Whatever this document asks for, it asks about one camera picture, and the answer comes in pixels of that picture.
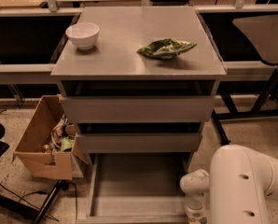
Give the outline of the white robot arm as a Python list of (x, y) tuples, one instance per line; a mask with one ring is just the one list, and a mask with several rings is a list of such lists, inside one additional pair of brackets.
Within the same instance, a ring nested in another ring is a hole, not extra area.
[(205, 221), (209, 195), (211, 224), (270, 224), (267, 201), (278, 202), (278, 160), (248, 147), (226, 145), (211, 159), (210, 170), (184, 175), (188, 224)]

